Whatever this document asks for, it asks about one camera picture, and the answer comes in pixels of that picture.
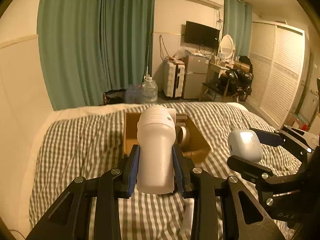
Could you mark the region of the white suitcase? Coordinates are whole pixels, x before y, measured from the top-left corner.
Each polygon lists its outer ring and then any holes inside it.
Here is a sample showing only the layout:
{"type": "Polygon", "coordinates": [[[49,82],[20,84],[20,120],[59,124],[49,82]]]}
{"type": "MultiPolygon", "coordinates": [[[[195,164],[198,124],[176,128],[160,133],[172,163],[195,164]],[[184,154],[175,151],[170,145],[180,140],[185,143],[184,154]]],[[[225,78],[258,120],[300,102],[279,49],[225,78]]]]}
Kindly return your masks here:
{"type": "Polygon", "coordinates": [[[181,98],[184,84],[185,64],[180,60],[164,63],[163,92],[169,98],[181,98]]]}

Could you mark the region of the white bottle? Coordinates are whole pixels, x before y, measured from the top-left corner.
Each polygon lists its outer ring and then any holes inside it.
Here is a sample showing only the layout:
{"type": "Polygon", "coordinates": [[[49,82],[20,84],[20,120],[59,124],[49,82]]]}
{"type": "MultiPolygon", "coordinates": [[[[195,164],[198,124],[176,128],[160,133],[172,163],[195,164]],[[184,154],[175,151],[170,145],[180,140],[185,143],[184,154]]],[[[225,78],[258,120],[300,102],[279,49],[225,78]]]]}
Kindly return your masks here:
{"type": "Polygon", "coordinates": [[[140,115],[137,124],[138,191],[161,195],[174,190],[172,147],[175,140],[175,123],[168,108],[154,105],[140,115]]]}

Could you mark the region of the wooden dressing table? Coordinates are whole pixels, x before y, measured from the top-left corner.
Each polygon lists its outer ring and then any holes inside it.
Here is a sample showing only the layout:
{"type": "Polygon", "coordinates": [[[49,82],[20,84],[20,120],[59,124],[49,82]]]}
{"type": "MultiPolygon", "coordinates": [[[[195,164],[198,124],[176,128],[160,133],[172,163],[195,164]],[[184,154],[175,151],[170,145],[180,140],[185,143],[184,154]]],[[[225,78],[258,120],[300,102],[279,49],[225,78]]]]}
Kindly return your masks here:
{"type": "Polygon", "coordinates": [[[223,94],[217,89],[217,82],[219,80],[219,77],[221,75],[224,75],[226,70],[232,68],[227,66],[223,67],[217,64],[210,63],[208,66],[206,81],[202,84],[199,100],[213,102],[239,102],[238,100],[236,100],[235,96],[226,95],[227,88],[223,94]]]}

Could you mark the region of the cardboard box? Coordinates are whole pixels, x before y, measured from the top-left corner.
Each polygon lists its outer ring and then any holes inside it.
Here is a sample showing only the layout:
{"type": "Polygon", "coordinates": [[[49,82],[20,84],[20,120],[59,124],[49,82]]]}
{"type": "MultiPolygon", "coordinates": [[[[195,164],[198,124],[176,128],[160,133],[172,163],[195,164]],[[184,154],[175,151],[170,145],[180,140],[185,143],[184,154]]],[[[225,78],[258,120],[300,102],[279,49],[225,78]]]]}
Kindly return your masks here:
{"type": "MultiPolygon", "coordinates": [[[[137,141],[137,124],[140,119],[140,113],[126,113],[124,121],[123,133],[123,155],[127,156],[131,152],[133,145],[138,144],[137,141]]],[[[185,157],[192,159],[194,164],[199,165],[205,161],[210,146],[200,130],[197,128],[191,118],[185,113],[176,115],[176,143],[180,146],[185,157]],[[189,144],[181,146],[177,142],[177,134],[180,126],[185,126],[190,131],[189,144]]]]}

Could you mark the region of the white louvred wardrobe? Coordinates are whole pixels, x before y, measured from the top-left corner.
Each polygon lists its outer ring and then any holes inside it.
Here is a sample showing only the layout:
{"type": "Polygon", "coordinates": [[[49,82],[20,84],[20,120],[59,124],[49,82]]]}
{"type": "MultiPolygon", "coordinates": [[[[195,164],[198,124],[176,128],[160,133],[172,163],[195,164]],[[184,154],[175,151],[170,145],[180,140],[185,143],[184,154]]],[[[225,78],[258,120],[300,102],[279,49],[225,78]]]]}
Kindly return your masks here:
{"type": "Polygon", "coordinates": [[[273,127],[280,128],[300,86],[305,31],[278,22],[253,21],[248,57],[254,79],[247,102],[273,127]]]}

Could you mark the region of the checkered bed duvet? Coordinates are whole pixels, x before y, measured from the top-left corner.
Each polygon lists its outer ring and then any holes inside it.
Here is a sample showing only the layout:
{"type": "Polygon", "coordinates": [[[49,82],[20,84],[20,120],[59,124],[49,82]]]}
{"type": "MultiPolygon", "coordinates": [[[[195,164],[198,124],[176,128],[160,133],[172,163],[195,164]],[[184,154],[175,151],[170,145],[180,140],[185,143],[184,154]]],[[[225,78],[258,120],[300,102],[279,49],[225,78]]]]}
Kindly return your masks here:
{"type": "MultiPolygon", "coordinates": [[[[227,166],[227,138],[236,129],[274,127],[259,116],[227,103],[176,102],[167,107],[186,114],[209,145],[200,167],[213,176],[233,175],[227,166]]],[[[123,157],[126,111],[54,122],[46,131],[35,166],[29,200],[29,223],[34,227],[62,191],[78,176],[101,176],[123,157]]],[[[119,201],[123,239],[189,239],[193,201],[178,193],[167,196],[135,192],[119,201]]]]}

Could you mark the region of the black bags pile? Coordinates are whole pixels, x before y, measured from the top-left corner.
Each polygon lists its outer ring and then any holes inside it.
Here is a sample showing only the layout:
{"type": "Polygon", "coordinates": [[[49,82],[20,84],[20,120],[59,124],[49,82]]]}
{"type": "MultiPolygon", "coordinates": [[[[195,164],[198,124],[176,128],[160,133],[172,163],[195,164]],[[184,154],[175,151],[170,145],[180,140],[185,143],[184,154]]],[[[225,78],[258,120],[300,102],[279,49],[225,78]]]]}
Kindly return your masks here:
{"type": "Polygon", "coordinates": [[[252,92],[253,65],[247,56],[240,56],[232,69],[219,77],[217,89],[227,96],[235,96],[238,101],[246,101],[252,92]]]}

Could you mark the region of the black wall television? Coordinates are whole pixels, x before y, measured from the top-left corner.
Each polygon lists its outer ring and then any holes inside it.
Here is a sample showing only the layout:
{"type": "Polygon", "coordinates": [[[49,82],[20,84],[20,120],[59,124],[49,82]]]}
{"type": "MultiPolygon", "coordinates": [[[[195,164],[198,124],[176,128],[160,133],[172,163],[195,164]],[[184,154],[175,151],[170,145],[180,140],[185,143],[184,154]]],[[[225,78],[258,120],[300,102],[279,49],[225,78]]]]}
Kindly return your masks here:
{"type": "Polygon", "coordinates": [[[186,22],[184,33],[185,43],[191,43],[217,50],[219,47],[219,36],[219,29],[195,22],[186,22]]]}

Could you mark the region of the grey mini fridge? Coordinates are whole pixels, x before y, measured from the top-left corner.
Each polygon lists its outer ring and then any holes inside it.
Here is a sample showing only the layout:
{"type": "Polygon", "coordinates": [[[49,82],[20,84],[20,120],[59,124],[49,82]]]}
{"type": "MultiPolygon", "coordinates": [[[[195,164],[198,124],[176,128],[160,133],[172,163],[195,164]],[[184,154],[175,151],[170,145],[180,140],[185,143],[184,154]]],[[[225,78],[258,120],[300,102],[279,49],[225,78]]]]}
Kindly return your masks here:
{"type": "Polygon", "coordinates": [[[206,57],[187,55],[185,57],[184,99],[199,99],[202,84],[206,81],[209,60],[206,57]]]}

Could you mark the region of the green side curtain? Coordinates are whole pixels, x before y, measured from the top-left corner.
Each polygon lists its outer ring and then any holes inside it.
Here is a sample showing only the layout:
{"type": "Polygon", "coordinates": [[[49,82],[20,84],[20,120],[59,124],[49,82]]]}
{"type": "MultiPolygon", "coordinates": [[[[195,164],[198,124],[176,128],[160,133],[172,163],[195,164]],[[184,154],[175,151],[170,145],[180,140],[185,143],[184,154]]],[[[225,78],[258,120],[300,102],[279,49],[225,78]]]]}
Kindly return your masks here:
{"type": "Polygon", "coordinates": [[[229,35],[236,56],[248,56],[252,34],[252,5],[244,0],[224,0],[223,35],[229,35]]]}

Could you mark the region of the white earbuds case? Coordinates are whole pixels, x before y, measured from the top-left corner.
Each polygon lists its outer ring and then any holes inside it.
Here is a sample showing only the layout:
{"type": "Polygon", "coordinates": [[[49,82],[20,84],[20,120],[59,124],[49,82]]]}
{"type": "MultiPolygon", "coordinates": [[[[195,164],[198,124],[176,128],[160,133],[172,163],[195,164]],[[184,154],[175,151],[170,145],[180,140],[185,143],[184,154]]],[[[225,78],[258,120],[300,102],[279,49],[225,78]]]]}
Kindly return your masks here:
{"type": "Polygon", "coordinates": [[[255,132],[250,129],[231,131],[227,139],[231,155],[258,163],[263,158],[263,149],[255,132]]]}

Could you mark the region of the white oval mirror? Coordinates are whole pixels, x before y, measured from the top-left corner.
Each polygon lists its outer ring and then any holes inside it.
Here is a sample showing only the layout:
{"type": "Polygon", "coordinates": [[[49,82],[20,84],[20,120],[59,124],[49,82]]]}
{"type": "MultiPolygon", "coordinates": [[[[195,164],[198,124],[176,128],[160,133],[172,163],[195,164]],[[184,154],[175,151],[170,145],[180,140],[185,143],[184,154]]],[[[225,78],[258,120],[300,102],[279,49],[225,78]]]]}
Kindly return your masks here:
{"type": "Polygon", "coordinates": [[[231,59],[235,49],[235,44],[230,35],[225,35],[220,42],[220,54],[223,54],[225,60],[231,59]]]}

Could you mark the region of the white tape roll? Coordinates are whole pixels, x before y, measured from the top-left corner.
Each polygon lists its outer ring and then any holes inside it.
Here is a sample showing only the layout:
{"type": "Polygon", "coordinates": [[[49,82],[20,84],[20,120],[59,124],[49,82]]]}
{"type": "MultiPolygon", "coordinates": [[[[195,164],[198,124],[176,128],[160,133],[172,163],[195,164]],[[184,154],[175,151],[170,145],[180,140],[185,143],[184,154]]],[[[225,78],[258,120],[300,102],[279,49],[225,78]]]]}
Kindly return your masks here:
{"type": "Polygon", "coordinates": [[[185,126],[180,126],[179,132],[177,134],[177,142],[181,146],[185,146],[189,144],[190,140],[190,131],[185,126]]]}

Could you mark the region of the clear water jug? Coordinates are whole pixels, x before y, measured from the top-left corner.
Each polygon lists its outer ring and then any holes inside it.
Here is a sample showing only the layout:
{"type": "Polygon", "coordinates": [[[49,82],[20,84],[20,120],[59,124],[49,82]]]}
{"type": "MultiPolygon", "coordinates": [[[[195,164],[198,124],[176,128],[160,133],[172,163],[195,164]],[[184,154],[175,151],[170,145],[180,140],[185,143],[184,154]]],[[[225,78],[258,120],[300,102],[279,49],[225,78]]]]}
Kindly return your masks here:
{"type": "Polygon", "coordinates": [[[158,100],[158,87],[150,75],[144,77],[142,83],[142,103],[156,103],[158,100]]]}

